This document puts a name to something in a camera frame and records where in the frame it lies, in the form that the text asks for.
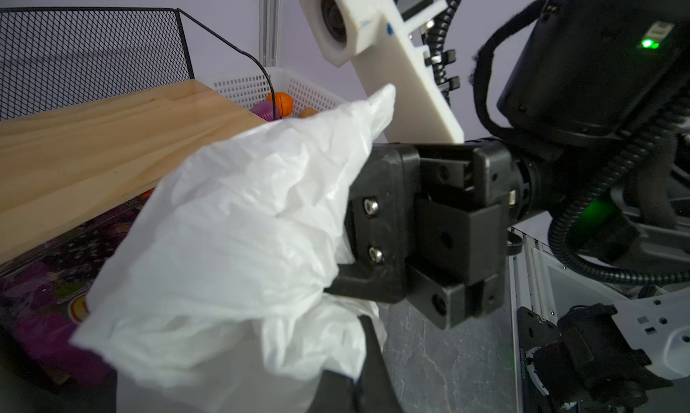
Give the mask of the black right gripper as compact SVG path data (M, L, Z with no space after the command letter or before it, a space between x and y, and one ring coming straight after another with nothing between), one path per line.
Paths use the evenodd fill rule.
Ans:
M501 308L528 179L499 141L376 145L350 187L331 294L406 301L442 330Z

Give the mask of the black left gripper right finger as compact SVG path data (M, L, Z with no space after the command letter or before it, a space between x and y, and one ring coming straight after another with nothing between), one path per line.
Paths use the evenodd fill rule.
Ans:
M395 395L376 330L370 317L359 321L366 336L367 356L355 385L355 411L360 413L403 413Z

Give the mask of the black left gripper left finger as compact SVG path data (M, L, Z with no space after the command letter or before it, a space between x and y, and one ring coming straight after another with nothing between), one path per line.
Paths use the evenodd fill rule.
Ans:
M352 413L356 411L355 382L348 376L323 371L308 413Z

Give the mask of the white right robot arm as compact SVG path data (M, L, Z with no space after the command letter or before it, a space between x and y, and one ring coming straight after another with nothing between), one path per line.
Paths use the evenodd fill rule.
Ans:
M471 84L487 138L449 105L463 0L300 0L325 58L396 89L387 143L350 188L355 260L332 294L410 302L447 330L498 309L510 226L552 216L576 274L689 280L689 0L535 0L483 43Z

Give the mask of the white plastic grocery bag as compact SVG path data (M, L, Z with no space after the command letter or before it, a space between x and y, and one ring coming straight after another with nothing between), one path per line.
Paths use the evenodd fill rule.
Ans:
M355 385L359 316L331 296L350 185L395 88L208 145L165 176L91 287L72 343L118 374L120 412L307 412L323 371Z

